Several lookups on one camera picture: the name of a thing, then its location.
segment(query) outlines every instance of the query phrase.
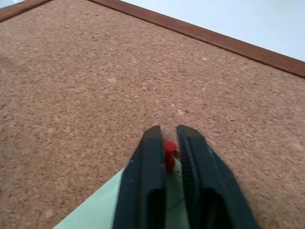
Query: cork board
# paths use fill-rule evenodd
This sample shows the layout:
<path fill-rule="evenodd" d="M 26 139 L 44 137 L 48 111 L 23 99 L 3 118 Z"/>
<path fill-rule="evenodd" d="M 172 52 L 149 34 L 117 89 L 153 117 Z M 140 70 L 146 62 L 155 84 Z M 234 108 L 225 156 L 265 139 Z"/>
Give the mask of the cork board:
<path fill-rule="evenodd" d="M 52 228 L 145 129 L 198 129 L 259 225 L 305 227 L 305 81 L 86 0 L 0 24 L 0 227 Z"/>

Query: red pushpin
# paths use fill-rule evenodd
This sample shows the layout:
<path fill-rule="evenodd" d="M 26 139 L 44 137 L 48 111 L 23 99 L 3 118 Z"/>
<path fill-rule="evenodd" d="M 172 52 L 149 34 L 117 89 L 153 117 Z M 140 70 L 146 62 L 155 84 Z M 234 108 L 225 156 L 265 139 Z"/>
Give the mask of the red pushpin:
<path fill-rule="evenodd" d="M 176 151 L 176 144 L 172 141 L 164 142 L 164 150 L 165 150 L 165 164 L 167 169 L 173 169 L 175 167 L 175 159 L 173 157 L 173 153 Z"/>

